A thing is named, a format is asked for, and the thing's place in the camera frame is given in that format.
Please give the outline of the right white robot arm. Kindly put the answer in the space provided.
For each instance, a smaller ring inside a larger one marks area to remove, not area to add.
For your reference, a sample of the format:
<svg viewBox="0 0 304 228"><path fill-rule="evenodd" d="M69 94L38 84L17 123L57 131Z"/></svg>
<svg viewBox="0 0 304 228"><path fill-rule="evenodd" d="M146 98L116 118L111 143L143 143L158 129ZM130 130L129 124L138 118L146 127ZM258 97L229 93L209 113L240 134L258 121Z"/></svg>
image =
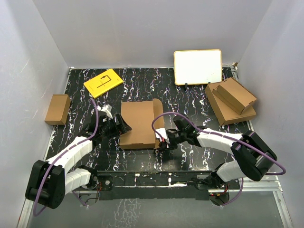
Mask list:
<svg viewBox="0 0 304 228"><path fill-rule="evenodd" d="M248 177L260 181L277 160L275 153L254 131L244 134L220 133L210 128L194 127L185 118L177 115L173 119L176 129L163 134L161 149L176 149L187 142L201 148L212 148L234 156L234 161L220 164L211 174L199 182L223 188L231 180Z"/></svg>

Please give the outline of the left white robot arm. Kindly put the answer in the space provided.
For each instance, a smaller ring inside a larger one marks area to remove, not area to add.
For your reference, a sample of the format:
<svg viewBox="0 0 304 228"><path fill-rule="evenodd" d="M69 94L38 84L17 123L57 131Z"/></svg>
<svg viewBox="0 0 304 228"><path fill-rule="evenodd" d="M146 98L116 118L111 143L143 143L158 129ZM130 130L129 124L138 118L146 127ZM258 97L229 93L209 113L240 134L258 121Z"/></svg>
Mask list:
<svg viewBox="0 0 304 228"><path fill-rule="evenodd" d="M70 145L54 157L33 164L26 199L55 209L67 193L81 186L94 189L98 184L97 176L93 175L94 169L80 166L72 171L71 168L102 139L119 137L131 130L121 114L111 115L107 111L94 113L90 123L83 127Z"/></svg>

